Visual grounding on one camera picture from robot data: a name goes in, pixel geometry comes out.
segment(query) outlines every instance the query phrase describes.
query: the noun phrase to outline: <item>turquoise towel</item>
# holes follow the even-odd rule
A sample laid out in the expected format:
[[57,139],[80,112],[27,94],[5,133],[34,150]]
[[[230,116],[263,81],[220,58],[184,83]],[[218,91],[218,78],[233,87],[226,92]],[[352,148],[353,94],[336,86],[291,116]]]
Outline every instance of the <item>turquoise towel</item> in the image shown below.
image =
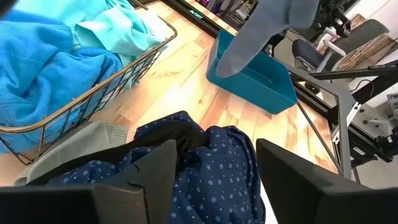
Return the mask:
[[58,19],[73,31],[74,48],[101,47],[132,62],[162,40],[127,0],[20,0],[16,9]]
[[161,42],[150,34],[134,11],[119,6],[102,12],[92,21],[79,22],[75,32],[84,47],[103,47],[127,56],[140,56]]
[[[71,30],[59,21],[18,11],[6,19],[20,22],[0,21],[2,126],[34,124],[122,68],[117,56],[107,50],[88,47],[72,50]],[[80,118],[80,111],[71,113],[67,127]],[[46,127],[46,142],[58,137],[64,121],[65,118]],[[38,145],[40,131],[0,133],[0,137],[13,150],[22,152]],[[0,144],[0,153],[6,152]]]

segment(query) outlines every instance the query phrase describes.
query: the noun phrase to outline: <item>gray sock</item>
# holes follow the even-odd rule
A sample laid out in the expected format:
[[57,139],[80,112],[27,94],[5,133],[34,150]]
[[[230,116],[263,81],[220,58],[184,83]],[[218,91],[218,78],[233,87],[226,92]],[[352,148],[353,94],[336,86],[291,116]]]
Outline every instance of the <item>gray sock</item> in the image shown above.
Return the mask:
[[216,68],[219,77],[240,72],[268,40],[284,29],[308,27],[319,0],[260,0],[250,19],[225,50]]

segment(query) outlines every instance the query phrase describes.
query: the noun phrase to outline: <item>black cushion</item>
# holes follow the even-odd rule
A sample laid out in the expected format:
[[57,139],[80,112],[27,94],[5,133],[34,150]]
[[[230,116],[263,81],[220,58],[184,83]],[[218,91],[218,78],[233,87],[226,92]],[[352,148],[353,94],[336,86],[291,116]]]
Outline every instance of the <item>black cushion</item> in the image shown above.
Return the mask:
[[314,68],[317,68],[323,60],[323,55],[304,40],[293,41],[292,52],[294,57],[301,57]]

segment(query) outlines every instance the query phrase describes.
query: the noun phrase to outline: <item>teal plastic bin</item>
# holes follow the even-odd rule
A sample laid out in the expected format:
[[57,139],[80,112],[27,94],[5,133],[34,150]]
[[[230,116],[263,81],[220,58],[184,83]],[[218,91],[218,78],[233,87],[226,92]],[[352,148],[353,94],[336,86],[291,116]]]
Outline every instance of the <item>teal plastic bin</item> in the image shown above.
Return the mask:
[[296,104],[297,97],[289,71],[263,52],[256,55],[241,72],[228,78],[216,76],[218,62],[233,38],[229,32],[220,31],[210,52],[207,79],[272,114]]

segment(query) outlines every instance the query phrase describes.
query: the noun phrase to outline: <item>polka dot fabric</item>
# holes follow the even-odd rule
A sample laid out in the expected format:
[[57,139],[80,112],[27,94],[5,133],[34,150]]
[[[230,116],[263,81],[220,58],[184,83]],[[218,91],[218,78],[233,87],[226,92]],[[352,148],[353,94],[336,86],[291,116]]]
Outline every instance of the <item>polka dot fabric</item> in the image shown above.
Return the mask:
[[[186,112],[178,112],[140,127],[135,138],[173,119],[194,123]],[[260,177],[250,139],[234,126],[212,126],[204,132],[195,125],[208,136],[209,145],[191,149],[181,158],[184,168],[175,179],[169,223],[265,223]],[[116,165],[91,161],[49,184],[101,182],[154,148],[133,149]]]

